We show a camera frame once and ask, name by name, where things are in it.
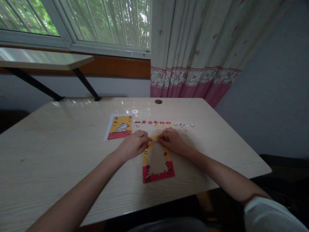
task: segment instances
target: white sleeve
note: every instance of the white sleeve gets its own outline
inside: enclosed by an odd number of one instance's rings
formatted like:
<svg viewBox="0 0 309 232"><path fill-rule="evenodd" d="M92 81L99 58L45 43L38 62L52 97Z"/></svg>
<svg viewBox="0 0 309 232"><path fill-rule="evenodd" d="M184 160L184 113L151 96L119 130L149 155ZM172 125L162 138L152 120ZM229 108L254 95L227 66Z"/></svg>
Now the white sleeve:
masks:
<svg viewBox="0 0 309 232"><path fill-rule="evenodd" d="M244 209L246 231L306 231L309 230L283 205L270 199L254 197Z"/></svg>

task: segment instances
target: person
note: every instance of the person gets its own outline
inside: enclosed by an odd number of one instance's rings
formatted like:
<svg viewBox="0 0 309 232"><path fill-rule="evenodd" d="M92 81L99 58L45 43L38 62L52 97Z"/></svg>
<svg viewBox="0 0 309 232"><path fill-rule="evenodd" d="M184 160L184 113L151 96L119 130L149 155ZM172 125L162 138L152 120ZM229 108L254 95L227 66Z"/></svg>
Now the person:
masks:
<svg viewBox="0 0 309 232"><path fill-rule="evenodd" d="M27 231L74 231L114 172L126 161L141 154L152 141L145 131L127 136L119 147L105 157L84 179L48 209ZM284 206L251 180L224 164L187 145L173 128L166 128L158 142L189 159L202 169L232 198L245 205L247 231L308 231ZM130 231L207 231L194 218L169 218L140 225Z"/></svg>

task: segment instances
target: light wood tabletop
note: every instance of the light wood tabletop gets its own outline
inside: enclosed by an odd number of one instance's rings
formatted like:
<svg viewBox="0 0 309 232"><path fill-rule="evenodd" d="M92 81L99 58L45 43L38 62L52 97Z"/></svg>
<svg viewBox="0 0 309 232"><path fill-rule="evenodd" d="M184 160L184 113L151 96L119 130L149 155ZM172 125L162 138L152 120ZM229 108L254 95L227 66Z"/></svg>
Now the light wood tabletop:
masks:
<svg viewBox="0 0 309 232"><path fill-rule="evenodd" d="M91 55L47 52L20 48L0 48L0 67L73 70L94 61Z"/></svg>
<svg viewBox="0 0 309 232"><path fill-rule="evenodd" d="M134 121L193 124L185 142L248 178L270 167L203 99L65 98L50 102L0 135L0 230L24 231L115 150L123 139L103 142L111 114ZM151 135L151 124L140 129ZM175 177L143 184L141 155L111 178L82 225L193 195L218 186L171 152Z"/></svg>

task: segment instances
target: puzzle picture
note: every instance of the puzzle picture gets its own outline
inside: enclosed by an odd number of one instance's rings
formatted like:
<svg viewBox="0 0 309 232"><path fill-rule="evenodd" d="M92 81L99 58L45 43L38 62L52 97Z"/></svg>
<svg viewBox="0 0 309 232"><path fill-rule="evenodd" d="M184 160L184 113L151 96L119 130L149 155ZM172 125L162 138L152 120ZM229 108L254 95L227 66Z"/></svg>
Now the puzzle picture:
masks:
<svg viewBox="0 0 309 232"><path fill-rule="evenodd" d="M149 168L150 168L150 166L149 166L149 156L150 156L150 152L153 150L154 142L157 142L158 136L150 136L150 138L152 138L153 141L149 142L147 148L142 153L143 183L144 184L175 176L174 167L173 167L173 163L172 163L172 157L171 157L169 149L165 146L163 146L164 152L162 154L157 154L157 155L165 156L166 170L164 170L164 172L159 173L159 174L154 174L154 173L149 172Z"/></svg>
<svg viewBox="0 0 309 232"><path fill-rule="evenodd" d="M125 138L132 134L133 114L112 114L103 141Z"/></svg>

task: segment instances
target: hand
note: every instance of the hand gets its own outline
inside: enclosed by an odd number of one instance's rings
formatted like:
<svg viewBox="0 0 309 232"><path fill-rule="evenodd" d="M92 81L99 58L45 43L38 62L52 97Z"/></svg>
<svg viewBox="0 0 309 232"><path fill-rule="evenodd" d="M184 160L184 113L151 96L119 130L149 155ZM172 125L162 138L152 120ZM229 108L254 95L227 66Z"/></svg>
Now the hand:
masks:
<svg viewBox="0 0 309 232"><path fill-rule="evenodd" d="M142 153L150 141L152 139L147 137L145 131L138 130L128 135L115 150L115 153L119 155L123 163L127 162Z"/></svg>
<svg viewBox="0 0 309 232"><path fill-rule="evenodd" d="M185 154L189 150L188 148L190 148L180 137L178 131L171 127L166 128L162 134L158 136L157 141L181 155Z"/></svg>

